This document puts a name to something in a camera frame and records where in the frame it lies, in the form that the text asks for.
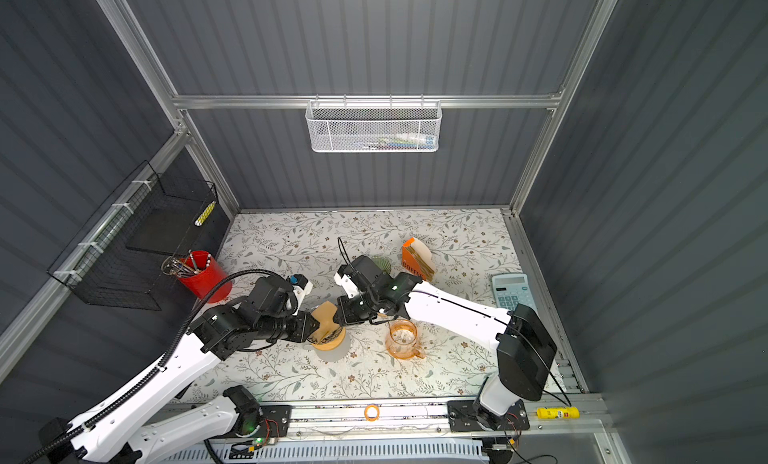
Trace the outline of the orange glass pitcher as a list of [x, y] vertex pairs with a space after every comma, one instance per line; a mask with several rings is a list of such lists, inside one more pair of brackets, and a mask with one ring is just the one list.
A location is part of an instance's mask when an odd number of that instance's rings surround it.
[[409, 320], [399, 319], [388, 324], [385, 347], [395, 359], [424, 359], [418, 328]]

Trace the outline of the grey glass dripper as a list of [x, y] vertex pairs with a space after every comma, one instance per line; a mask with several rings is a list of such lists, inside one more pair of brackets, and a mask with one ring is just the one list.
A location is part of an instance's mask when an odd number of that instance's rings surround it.
[[313, 343], [322, 343], [336, 339], [338, 336], [346, 336], [346, 329], [344, 327], [338, 327], [323, 337], [319, 335], [319, 330], [317, 330], [307, 338], [307, 341], [312, 345]]

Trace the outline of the yellow marker in basket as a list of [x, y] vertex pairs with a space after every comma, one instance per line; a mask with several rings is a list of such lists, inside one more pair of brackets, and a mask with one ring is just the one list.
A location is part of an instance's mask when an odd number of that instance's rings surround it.
[[196, 227], [204, 226], [206, 220], [208, 220], [210, 215], [214, 212], [216, 205], [217, 201], [212, 200], [212, 202], [210, 202], [210, 204], [208, 204], [208, 206], [206, 206], [206, 208], [204, 208], [204, 210], [202, 210], [202, 212], [200, 212], [200, 214], [197, 216], [196, 220], [194, 221], [194, 225]]

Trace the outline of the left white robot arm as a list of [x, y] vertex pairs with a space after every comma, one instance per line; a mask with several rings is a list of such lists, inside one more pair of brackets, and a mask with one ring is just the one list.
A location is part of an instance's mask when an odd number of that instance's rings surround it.
[[28, 462], [157, 463], [210, 438], [233, 433], [269, 437], [276, 428], [243, 386], [166, 420], [151, 418], [198, 377], [255, 341], [302, 343], [319, 323], [299, 306], [311, 291], [301, 274], [282, 277], [255, 270], [251, 293], [205, 312], [194, 310], [172, 344], [118, 391], [69, 421], [56, 418], [40, 431], [42, 447]]

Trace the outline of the green glass dripper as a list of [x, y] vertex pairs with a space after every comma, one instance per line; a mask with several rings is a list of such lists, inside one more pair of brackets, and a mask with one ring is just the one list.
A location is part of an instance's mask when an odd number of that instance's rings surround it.
[[388, 258], [383, 256], [374, 256], [372, 260], [383, 272], [390, 273], [392, 271], [392, 264]]

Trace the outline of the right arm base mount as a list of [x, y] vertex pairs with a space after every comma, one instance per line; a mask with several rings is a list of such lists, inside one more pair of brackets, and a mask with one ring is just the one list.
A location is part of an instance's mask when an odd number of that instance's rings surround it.
[[522, 432], [530, 429], [528, 413], [522, 399], [497, 416], [482, 408], [474, 400], [459, 399], [446, 403], [449, 427], [452, 432], [507, 431]]

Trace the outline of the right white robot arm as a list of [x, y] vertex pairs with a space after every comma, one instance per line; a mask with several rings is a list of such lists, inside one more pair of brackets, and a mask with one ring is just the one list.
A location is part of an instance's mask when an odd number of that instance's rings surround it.
[[409, 272], [391, 276], [365, 255], [340, 265], [334, 281], [343, 289], [339, 303], [350, 314], [350, 324], [373, 324], [379, 315], [424, 322], [494, 354], [496, 372], [485, 379], [476, 399], [486, 413], [501, 417], [517, 401], [539, 401], [545, 393], [557, 346], [533, 308], [478, 304]]

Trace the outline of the yellow glue stick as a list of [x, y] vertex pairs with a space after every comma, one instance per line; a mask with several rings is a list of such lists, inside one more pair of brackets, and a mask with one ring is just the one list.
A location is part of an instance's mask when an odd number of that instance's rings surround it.
[[579, 419], [580, 411], [576, 407], [540, 407], [536, 409], [540, 420]]

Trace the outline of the light blue calculator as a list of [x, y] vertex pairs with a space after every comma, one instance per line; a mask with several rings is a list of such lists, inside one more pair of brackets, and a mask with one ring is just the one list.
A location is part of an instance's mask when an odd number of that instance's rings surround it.
[[537, 310], [534, 296], [525, 273], [497, 274], [491, 278], [491, 289], [496, 305], [515, 310], [520, 304]]

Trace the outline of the orange tape roll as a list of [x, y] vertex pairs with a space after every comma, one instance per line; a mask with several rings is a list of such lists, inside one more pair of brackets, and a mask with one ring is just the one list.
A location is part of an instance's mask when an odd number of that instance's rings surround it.
[[381, 410], [376, 404], [370, 404], [364, 409], [364, 418], [368, 422], [376, 422], [380, 419]]

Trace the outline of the red cup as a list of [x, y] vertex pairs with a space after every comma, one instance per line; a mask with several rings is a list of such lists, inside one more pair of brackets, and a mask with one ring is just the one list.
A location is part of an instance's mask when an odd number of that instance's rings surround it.
[[227, 276], [213, 255], [205, 250], [192, 251], [182, 258], [181, 263], [184, 267], [178, 279], [199, 299]]

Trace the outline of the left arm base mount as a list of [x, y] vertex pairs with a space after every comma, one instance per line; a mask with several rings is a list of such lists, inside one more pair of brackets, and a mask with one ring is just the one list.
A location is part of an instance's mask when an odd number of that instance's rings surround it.
[[240, 414], [226, 437], [256, 439], [282, 438], [287, 435], [293, 408], [289, 405], [266, 405]]

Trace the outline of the orange coffee filter box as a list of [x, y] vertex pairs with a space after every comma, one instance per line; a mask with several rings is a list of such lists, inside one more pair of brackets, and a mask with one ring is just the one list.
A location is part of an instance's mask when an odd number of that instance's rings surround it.
[[401, 261], [410, 273], [426, 281], [434, 279], [436, 266], [432, 260], [432, 253], [421, 240], [412, 237], [403, 244]]

